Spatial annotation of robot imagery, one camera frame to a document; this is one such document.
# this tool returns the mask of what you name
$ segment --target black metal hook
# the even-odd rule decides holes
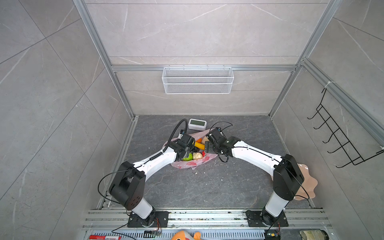
[[[373,155],[372,157],[369,157],[369,158],[367,158],[367,159],[364,159],[362,156],[361,156],[361,154],[359,153],[359,151],[357,151],[357,149],[355,148],[355,146],[352,144],[352,142],[349,140],[349,138],[346,136],[346,134],[343,132],[343,130],[339,127],[339,125],[336,123],[336,121],[333,119],[333,117],[329,114],[329,112],[327,111],[327,109],[325,109],[325,107],[323,106],[323,104],[322,104],[322,102],[323,102],[323,99],[324,99],[324,96],[325,96],[325,93],[326,93],[326,91],[327,91],[327,89],[326,88],[324,88],[322,91],[321,91],[321,93],[323,93],[323,97],[321,98],[321,101],[320,101],[320,104],[317,106],[317,108],[316,108],[316,113],[313,115],[313,117],[311,117],[311,118],[307,118],[307,119],[309,119],[309,120],[311,120],[311,119],[313,119],[317,114],[319,114],[319,116],[323,119],[323,123],[318,127],[318,128],[313,128],[313,129],[319,129],[319,128],[321,128],[324,124],[326,124],[326,126],[331,130],[331,132],[332,132],[332,134],[331,134],[331,136],[329,137],[329,139],[328,139],[328,141],[326,141],[326,142],[324,142],[323,141],[323,143],[328,143],[330,140],[331,140],[331,138],[332,138],[332,136],[335,136],[335,138],[336,138],[336,140],[337,140],[337,142],[340,144],[340,147],[338,147],[336,150],[334,150],[333,152],[330,152],[330,151],[327,151],[328,153],[334,153],[334,152],[336,152],[337,150],[339,150],[339,149],[343,149],[343,151],[345,152],[345,154],[348,156],[348,158],[349,158],[349,162],[348,163],[346,163],[346,164],[344,164],[343,166],[336,166],[337,168],[342,168],[342,167],[345,167],[345,166],[347,166],[348,164],[350,164],[350,163],[352,163],[353,165],[358,165],[358,164],[360,164],[360,163],[362,163],[362,162],[365,162],[365,161],[367,161],[367,160],[369,160],[369,159],[371,159],[371,158],[373,158],[373,157],[375,157],[375,156],[377,156],[377,155],[379,155],[379,154],[381,154],[381,153],[384,153],[384,149],[382,149],[382,150],[380,150],[380,151],[378,151],[375,155]],[[320,110],[321,109],[324,109],[324,111],[328,114],[328,118],[327,119],[325,119],[324,117],[323,117],[323,115],[320,113]],[[331,127],[329,126],[329,124],[327,123],[327,121],[328,120],[332,120],[335,124],[336,124],[336,126],[337,126],[337,129],[335,130],[335,131],[333,131],[332,129],[331,129]],[[341,133],[344,135],[344,137],[347,139],[347,142],[346,143],[344,143],[344,144],[341,144],[341,142],[340,142],[340,140],[338,139],[338,137],[336,136],[336,132],[337,131],[341,131]],[[358,154],[358,157],[357,158],[355,158],[355,159],[351,159],[351,157],[349,156],[349,154],[348,154],[348,152],[345,150],[345,148],[344,148],[344,146],[346,145],[346,144],[348,144],[348,143],[350,143],[351,144],[351,146],[353,147],[353,149],[356,151],[356,153]],[[358,162],[358,163],[355,163],[355,161],[356,160],[358,160],[358,159],[360,159],[361,158],[361,162]]]

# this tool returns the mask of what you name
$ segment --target black wire rack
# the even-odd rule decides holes
[[[340,167],[339,167],[339,166],[336,166],[336,167],[337,167],[337,168],[342,168],[342,167],[347,166],[347,165],[350,164],[350,163],[352,163],[353,165],[358,165],[358,164],[360,164],[360,163],[362,163],[362,162],[365,162],[365,161],[367,161],[367,160],[369,160],[369,159],[371,159],[371,158],[373,158],[373,157],[375,157],[375,156],[377,156],[377,155],[383,153],[383,152],[384,152],[384,149],[378,151],[375,155],[373,155],[372,157],[369,157],[369,158],[367,158],[367,159],[364,159],[364,158],[361,156],[361,154],[359,153],[359,151],[357,151],[357,149],[355,148],[355,146],[353,146],[353,144],[351,143],[351,141],[349,140],[349,138],[345,135],[345,133],[343,132],[343,130],[339,127],[339,125],[337,124],[337,122],[333,119],[333,117],[328,113],[327,109],[323,106],[322,102],[323,102],[324,95],[325,95],[326,91],[327,91],[326,88],[324,88],[324,89],[322,90],[321,93],[324,93],[324,94],[323,94],[323,97],[321,98],[321,101],[320,101],[319,106],[317,106],[317,108],[316,108],[316,113],[313,115],[313,117],[308,118],[308,119],[312,119],[312,118],[314,118],[316,115],[319,115],[319,116],[323,119],[324,122],[323,122],[319,127],[314,127],[314,129],[319,129],[319,128],[321,128],[321,127],[325,124],[325,125],[331,130],[331,132],[332,132],[332,134],[331,134],[331,136],[329,137],[328,141],[326,141],[326,142],[323,141],[323,143],[328,143],[328,142],[331,140],[332,136],[334,136],[334,137],[336,138],[337,142],[339,143],[340,147],[338,147],[337,149],[335,149],[335,150],[332,151],[332,152],[327,151],[328,153],[334,153],[334,152],[336,152],[336,151],[339,150],[339,149],[343,149],[343,151],[345,152],[345,154],[348,156],[348,158],[349,158],[349,162],[348,162],[348,163],[344,164],[343,166],[340,166]],[[320,110],[322,110],[322,109],[328,114],[328,117],[324,117],[324,116],[320,113]],[[336,130],[334,130],[334,131],[331,129],[331,127],[330,127],[329,124],[328,124],[328,122],[329,122],[330,120],[332,120],[332,121],[334,122],[334,124],[336,125],[336,127],[337,127]],[[336,135],[336,133],[337,133],[338,131],[341,132],[341,133],[344,135],[344,137],[347,139],[346,142],[343,141],[343,142],[344,142],[343,144],[341,143],[342,141],[340,141],[340,139],[339,139],[339,138],[337,137],[337,135]],[[348,146],[348,145],[351,145],[351,146],[353,147],[353,149],[356,151],[356,153],[357,153],[357,155],[358,155],[357,158],[355,158],[355,159],[352,160],[352,158],[351,158],[350,155],[348,154],[347,150],[345,150],[344,147],[345,147],[345,146]]]

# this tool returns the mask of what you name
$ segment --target pink plastic bag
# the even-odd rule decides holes
[[[190,134],[190,136],[193,137],[194,139],[198,140],[200,138],[203,138],[208,132],[209,132],[209,129],[202,131],[202,132]],[[199,166],[205,162],[208,162],[209,160],[214,159],[215,157],[217,157],[217,154],[207,153],[207,154],[205,154],[205,156],[202,159],[191,160],[191,161],[173,162],[173,163],[171,163],[171,165],[173,167],[177,167],[178,169],[183,169],[183,168],[188,168],[188,167],[195,169],[197,166]]]

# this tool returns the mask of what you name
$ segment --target wire mesh basket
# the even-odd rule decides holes
[[[165,67],[162,80],[166,94],[230,93],[230,67]]]

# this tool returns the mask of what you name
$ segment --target red marker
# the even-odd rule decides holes
[[[91,235],[89,239],[114,239],[114,240],[120,240],[120,236],[97,236],[97,235]]]

